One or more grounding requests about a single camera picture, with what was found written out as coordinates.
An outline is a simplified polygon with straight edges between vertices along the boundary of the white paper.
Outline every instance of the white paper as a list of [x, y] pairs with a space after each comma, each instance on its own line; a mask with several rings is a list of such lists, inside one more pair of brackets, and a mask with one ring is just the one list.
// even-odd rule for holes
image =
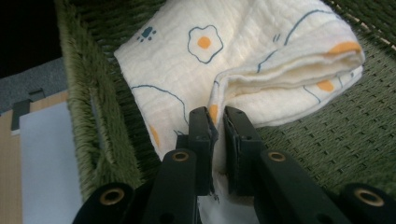
[[24, 224], [73, 222], [82, 199], [67, 104], [21, 117]]

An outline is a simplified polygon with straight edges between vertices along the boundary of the dark background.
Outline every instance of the dark background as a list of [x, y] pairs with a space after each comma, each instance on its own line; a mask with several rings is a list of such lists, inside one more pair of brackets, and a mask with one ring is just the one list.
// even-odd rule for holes
[[0, 78], [62, 57], [53, 0], [0, 6]]

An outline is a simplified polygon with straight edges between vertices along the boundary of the white towel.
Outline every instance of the white towel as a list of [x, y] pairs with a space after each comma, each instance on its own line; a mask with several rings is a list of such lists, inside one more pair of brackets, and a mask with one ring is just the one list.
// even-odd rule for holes
[[256, 127], [291, 122], [353, 85], [364, 62], [349, 26], [318, 0], [170, 0], [115, 55], [161, 159], [188, 134], [189, 112], [209, 108], [219, 141], [205, 223], [257, 222], [226, 197], [224, 107]]

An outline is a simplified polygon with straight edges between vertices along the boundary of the woven texture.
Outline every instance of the woven texture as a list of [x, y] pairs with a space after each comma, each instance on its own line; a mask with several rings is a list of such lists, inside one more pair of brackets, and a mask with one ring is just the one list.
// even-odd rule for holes
[[[363, 45], [363, 79], [312, 116], [259, 133], [330, 191], [361, 182], [396, 198], [396, 1], [382, 2], [325, 1]], [[160, 164], [113, 52], [162, 4], [56, 0], [84, 200], [112, 181], [138, 187]]]

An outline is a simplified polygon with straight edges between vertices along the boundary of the green wicker basket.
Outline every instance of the green wicker basket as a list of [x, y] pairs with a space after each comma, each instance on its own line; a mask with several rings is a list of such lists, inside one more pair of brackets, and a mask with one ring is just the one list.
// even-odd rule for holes
[[[81, 193], [119, 181], [134, 187], [160, 164], [113, 52], [163, 0], [56, 0]], [[323, 188], [367, 183], [396, 198], [396, 1], [325, 1], [353, 27], [366, 53], [363, 78], [319, 112], [259, 129]]]

